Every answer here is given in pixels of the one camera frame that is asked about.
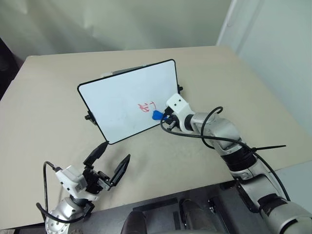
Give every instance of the beige tabletop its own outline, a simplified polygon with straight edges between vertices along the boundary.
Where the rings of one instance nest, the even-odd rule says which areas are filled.
[[[28,57],[0,101],[0,229],[42,222],[42,164],[83,169],[82,162],[104,141],[84,119],[87,108],[77,85],[105,72],[174,59],[182,96],[194,111],[222,105],[253,147],[287,144],[262,151],[274,169],[312,159],[311,137],[254,72],[225,47],[192,47]],[[232,179],[218,154],[199,139],[170,135],[159,126],[109,146],[95,169],[108,175],[131,154],[128,170],[96,209],[142,201]],[[49,208],[63,191],[48,169]]]

